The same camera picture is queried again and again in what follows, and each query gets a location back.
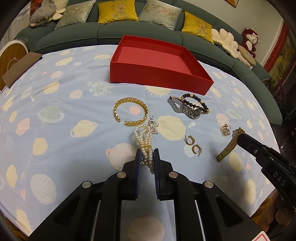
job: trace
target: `picture frame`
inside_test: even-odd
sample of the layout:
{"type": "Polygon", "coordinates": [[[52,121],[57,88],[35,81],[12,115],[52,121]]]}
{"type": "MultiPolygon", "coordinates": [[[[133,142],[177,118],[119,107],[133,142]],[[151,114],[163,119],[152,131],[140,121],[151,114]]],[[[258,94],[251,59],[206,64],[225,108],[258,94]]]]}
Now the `picture frame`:
{"type": "Polygon", "coordinates": [[[229,4],[231,4],[233,7],[237,7],[237,4],[239,2],[239,0],[225,0],[227,1],[229,4]]]}

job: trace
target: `red cardboard box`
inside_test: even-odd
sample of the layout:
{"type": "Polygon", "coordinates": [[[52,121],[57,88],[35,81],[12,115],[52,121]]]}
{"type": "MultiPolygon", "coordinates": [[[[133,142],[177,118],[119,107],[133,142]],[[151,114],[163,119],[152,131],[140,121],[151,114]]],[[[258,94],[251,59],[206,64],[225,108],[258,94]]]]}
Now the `red cardboard box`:
{"type": "Polygon", "coordinates": [[[205,95],[214,83],[185,48],[123,36],[110,62],[110,82],[152,85],[205,95]]]}

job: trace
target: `yellow pillow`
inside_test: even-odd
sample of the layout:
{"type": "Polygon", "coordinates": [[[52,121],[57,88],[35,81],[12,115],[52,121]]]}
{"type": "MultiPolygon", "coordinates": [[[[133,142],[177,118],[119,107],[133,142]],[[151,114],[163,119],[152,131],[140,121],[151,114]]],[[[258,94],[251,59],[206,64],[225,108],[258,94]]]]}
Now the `yellow pillow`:
{"type": "Polygon", "coordinates": [[[111,23],[115,21],[139,21],[135,0],[115,0],[99,3],[98,23],[111,23]]]}
{"type": "Polygon", "coordinates": [[[182,32],[194,34],[214,44],[212,39],[212,25],[191,13],[185,12],[185,23],[182,32]]]}

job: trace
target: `silver wristwatch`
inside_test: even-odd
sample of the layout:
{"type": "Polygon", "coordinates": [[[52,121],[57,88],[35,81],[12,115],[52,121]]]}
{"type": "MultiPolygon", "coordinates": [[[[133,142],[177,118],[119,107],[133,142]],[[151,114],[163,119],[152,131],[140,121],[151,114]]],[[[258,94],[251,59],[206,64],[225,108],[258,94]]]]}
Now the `silver wristwatch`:
{"type": "Polygon", "coordinates": [[[201,110],[199,106],[195,108],[189,107],[185,105],[183,101],[177,96],[170,96],[168,98],[168,103],[171,105],[176,113],[184,113],[191,119],[197,119],[198,117],[200,117],[201,110]]]}

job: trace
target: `earring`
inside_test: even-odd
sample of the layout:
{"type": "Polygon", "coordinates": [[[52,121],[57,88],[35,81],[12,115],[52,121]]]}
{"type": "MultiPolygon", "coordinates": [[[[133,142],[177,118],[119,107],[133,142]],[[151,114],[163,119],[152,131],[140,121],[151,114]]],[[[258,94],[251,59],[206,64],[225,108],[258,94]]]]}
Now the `earring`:
{"type": "Polygon", "coordinates": [[[157,126],[154,125],[154,121],[157,123],[157,121],[154,119],[154,117],[152,116],[152,118],[150,118],[148,125],[151,128],[151,132],[152,134],[158,134],[159,129],[157,128],[159,126],[159,124],[157,123],[157,126]]]}
{"type": "Polygon", "coordinates": [[[228,123],[226,123],[224,126],[221,126],[220,127],[220,133],[222,136],[226,137],[226,136],[229,136],[230,135],[230,130],[231,127],[228,123]]]}
{"type": "Polygon", "coordinates": [[[197,154],[197,151],[195,150],[196,147],[198,147],[198,156],[197,157],[199,157],[200,154],[202,153],[202,148],[200,147],[200,145],[194,145],[192,147],[192,151],[193,151],[194,154],[197,154]]]}
{"type": "Polygon", "coordinates": [[[193,137],[193,136],[188,136],[188,138],[187,138],[186,135],[185,135],[185,139],[184,139],[185,143],[186,143],[187,145],[189,145],[189,146],[193,145],[194,142],[195,142],[194,137],[193,137]]]}

